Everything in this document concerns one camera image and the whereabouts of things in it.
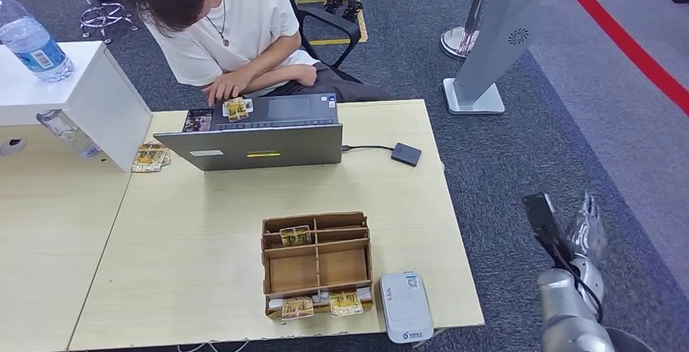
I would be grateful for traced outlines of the person's right hand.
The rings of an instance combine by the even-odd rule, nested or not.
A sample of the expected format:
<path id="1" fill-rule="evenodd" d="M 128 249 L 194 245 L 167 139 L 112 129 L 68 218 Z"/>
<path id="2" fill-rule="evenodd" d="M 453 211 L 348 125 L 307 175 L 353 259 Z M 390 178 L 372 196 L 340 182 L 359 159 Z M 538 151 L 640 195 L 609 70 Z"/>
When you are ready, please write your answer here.
<path id="1" fill-rule="evenodd" d="M 291 67 L 291 79 L 300 85 L 313 86 L 317 80 L 317 69 L 312 65 L 298 64 Z"/>

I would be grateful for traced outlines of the person's left hand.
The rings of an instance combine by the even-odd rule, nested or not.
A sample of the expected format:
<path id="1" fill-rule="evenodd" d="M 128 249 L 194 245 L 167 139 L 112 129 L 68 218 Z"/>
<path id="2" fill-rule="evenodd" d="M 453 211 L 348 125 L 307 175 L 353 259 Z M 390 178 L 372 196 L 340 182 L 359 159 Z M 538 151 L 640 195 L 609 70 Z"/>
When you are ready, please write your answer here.
<path id="1" fill-rule="evenodd" d="M 236 98 L 248 87 L 253 78 L 247 71 L 224 73 L 201 91 L 206 94 L 208 105 L 214 106 L 217 102 Z"/>

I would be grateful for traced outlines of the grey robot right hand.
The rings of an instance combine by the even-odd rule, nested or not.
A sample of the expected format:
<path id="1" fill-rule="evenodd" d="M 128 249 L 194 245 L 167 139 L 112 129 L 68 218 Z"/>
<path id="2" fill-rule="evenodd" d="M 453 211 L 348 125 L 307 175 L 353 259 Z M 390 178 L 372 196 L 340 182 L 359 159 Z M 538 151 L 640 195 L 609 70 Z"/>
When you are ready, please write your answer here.
<path id="1" fill-rule="evenodd" d="M 608 240 L 600 208 L 588 191 L 584 192 L 583 203 L 574 222 L 567 228 L 566 238 L 575 255 L 588 259 L 596 266 L 600 265 Z"/>

